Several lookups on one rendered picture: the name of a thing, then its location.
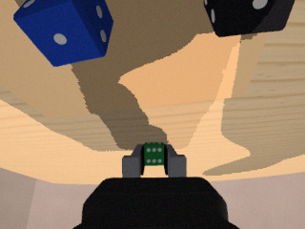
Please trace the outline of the tan square mat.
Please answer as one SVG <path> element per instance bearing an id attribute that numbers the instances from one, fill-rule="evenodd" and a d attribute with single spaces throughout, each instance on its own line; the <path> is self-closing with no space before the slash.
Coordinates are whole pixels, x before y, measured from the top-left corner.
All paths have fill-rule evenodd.
<path id="1" fill-rule="evenodd" d="M 268 33 L 218 37 L 204 0 L 105 0 L 105 57 L 54 67 L 0 0 L 0 84 L 48 119 L 244 96 Z"/>

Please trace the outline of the green die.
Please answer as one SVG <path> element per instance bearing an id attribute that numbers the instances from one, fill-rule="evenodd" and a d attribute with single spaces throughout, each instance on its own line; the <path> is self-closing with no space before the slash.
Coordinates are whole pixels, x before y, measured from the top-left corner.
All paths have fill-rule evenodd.
<path id="1" fill-rule="evenodd" d="M 163 142 L 144 144 L 145 166 L 164 166 L 164 146 Z"/>

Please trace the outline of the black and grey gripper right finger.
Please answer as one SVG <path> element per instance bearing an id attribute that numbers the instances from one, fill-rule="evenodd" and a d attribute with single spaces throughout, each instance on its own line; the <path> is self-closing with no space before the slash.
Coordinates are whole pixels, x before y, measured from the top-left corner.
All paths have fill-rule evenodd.
<path id="1" fill-rule="evenodd" d="M 187 176 L 187 158 L 178 155 L 172 144 L 164 144 L 164 170 L 168 177 Z"/>

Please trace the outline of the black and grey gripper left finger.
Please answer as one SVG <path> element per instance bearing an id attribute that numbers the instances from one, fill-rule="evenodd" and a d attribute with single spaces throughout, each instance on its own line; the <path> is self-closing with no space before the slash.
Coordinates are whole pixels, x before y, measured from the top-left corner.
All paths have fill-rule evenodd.
<path id="1" fill-rule="evenodd" d="M 130 156 L 122 157 L 122 177 L 144 176 L 144 144 L 137 144 Z"/>

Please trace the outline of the black die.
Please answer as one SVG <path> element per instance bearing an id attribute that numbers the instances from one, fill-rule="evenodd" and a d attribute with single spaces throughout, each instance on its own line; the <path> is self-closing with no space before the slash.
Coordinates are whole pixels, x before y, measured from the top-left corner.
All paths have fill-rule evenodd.
<path id="1" fill-rule="evenodd" d="M 282 31 L 295 0 L 204 0 L 218 37 Z"/>

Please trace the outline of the dark blue die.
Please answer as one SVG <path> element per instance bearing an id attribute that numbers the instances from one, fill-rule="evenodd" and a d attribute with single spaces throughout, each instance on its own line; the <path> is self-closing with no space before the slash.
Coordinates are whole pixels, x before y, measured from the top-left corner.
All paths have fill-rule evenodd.
<path id="1" fill-rule="evenodd" d="M 105 0 L 26 0 L 13 20 L 54 67 L 104 57 L 113 25 Z"/>

